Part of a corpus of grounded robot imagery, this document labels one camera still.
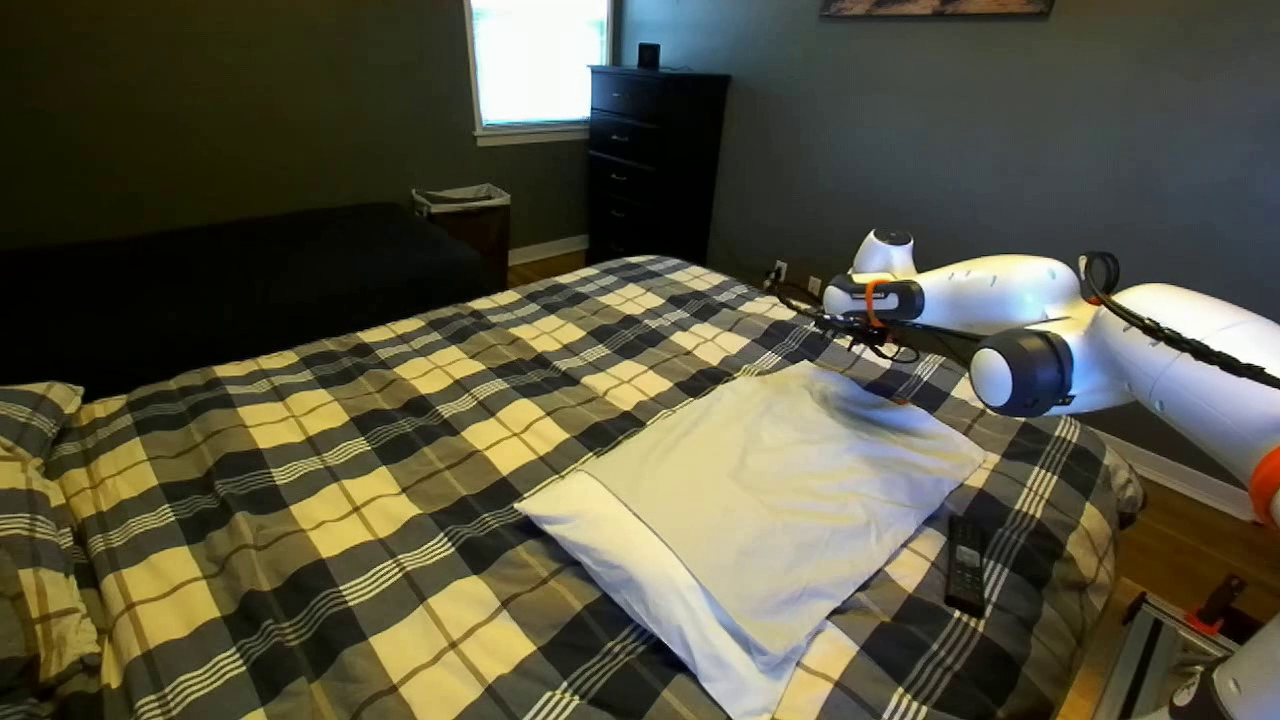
dark gray wall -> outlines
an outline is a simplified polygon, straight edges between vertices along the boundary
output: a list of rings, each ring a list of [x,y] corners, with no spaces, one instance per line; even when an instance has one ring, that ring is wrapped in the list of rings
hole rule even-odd
[[[821,22],[821,0],[628,0],[623,61],[732,74],[714,259],[1114,249],[1280,318],[1280,5],[1057,0],[1048,22]]]
[[[583,234],[583,147],[476,147],[461,0],[0,5],[0,249],[497,179]]]

black dresser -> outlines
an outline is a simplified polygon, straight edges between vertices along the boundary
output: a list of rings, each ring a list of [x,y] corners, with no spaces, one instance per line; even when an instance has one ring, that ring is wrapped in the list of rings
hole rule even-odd
[[[729,78],[591,69],[587,259],[706,264]]]

bed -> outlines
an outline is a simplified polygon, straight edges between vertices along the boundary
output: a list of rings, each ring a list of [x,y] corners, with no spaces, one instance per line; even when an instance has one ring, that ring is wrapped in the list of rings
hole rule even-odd
[[[0,627],[19,644],[0,654],[5,704],[726,717],[517,503],[737,377],[792,366],[925,410],[985,466],[839,597],[774,717],[1051,717],[1142,507],[1122,457],[1075,420],[985,411],[946,357],[886,366],[668,255],[101,401],[7,386]],[[946,604],[948,511],[993,530],[981,619]]]
[[[484,259],[401,202],[0,249],[0,386],[86,395],[484,295]]]

cable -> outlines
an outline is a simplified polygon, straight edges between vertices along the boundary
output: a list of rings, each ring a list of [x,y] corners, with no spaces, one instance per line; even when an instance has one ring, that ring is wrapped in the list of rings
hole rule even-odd
[[[1230,377],[1243,377],[1243,382],[1257,382],[1257,386],[1270,386],[1270,387],[1280,387],[1280,377],[1273,377],[1270,370],[1260,366],[1247,366],[1234,352],[1219,352],[1198,335],[1184,335],[1175,327],[1166,327],[1159,321],[1151,318],[1142,318],[1132,307],[1123,307],[1122,299],[1114,299],[1114,293],[1122,289],[1122,259],[1114,253],[1083,253],[1082,255],[1082,295],[1088,303],[1100,303],[1107,307],[1114,318],[1122,318],[1123,325],[1132,325],[1135,334],[1151,335],[1157,344],[1169,344],[1175,352],[1189,352],[1191,361],[1199,366],[1211,366]]]
[[[774,293],[785,307],[792,307],[795,318],[810,318],[821,334],[829,335],[848,335],[848,347],[866,344],[868,352],[877,352],[890,366],[917,366],[919,352],[897,344],[897,352],[886,352],[886,344],[893,344],[893,327],[890,325],[866,325],[860,318],[821,318],[815,303],[800,303],[785,293],[790,279],[790,264],[774,259],[774,268],[766,274],[759,289]]]

checkered blanket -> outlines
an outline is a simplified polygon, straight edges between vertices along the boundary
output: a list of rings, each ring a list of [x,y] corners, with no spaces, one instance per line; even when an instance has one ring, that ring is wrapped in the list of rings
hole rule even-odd
[[[104,692],[132,717],[717,717],[511,502],[795,361],[990,454],[948,497],[993,530],[990,618],[939,599],[935,516],[834,612],[777,717],[1048,717],[1114,587],[1123,466],[1075,420],[985,411],[939,357],[890,370],[658,255],[86,405],[46,472]]]

